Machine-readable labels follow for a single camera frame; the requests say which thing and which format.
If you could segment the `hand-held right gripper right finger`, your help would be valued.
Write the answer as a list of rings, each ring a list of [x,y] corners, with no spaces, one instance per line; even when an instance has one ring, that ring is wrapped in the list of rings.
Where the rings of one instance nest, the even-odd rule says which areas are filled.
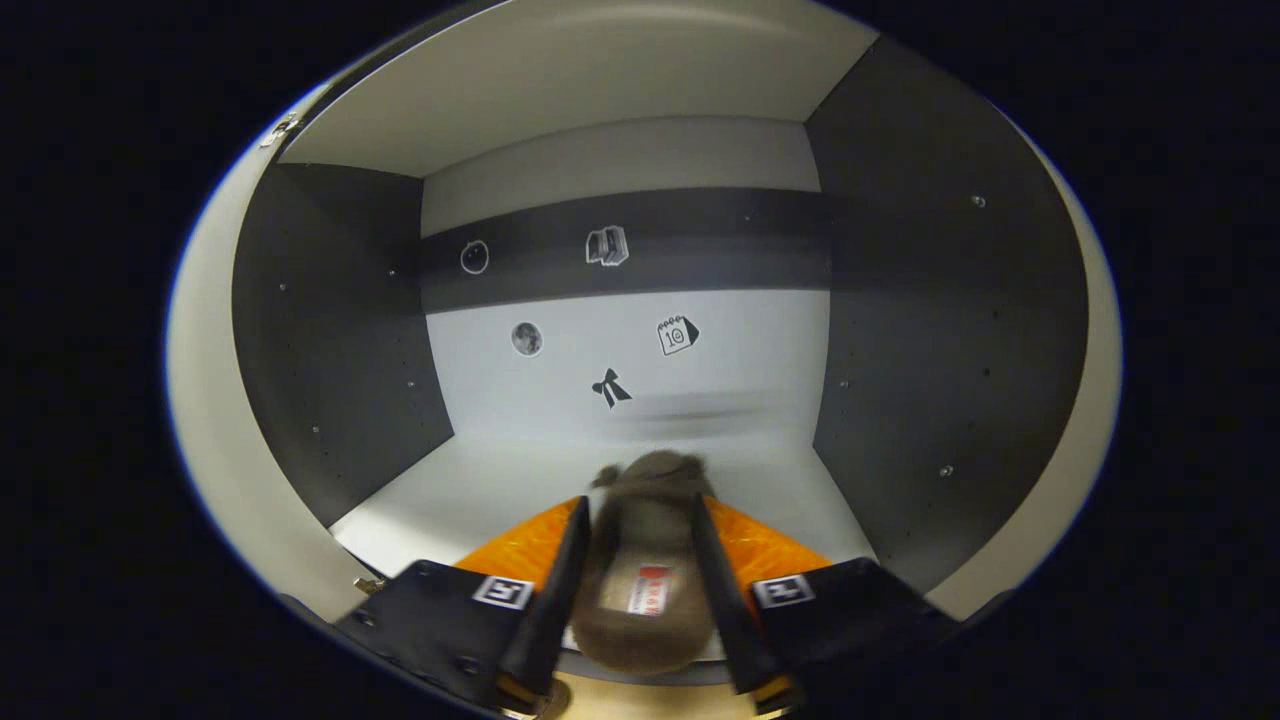
[[[732,515],[698,496],[692,548],[730,680],[756,712],[861,705],[963,633],[961,621],[873,559],[742,569],[727,547]]]

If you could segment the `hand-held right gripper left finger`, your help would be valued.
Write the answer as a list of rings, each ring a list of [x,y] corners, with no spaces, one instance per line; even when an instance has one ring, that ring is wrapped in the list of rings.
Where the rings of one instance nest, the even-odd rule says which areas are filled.
[[[410,564],[335,630],[452,702],[536,714],[550,698],[590,539],[580,495],[495,538],[507,559]]]

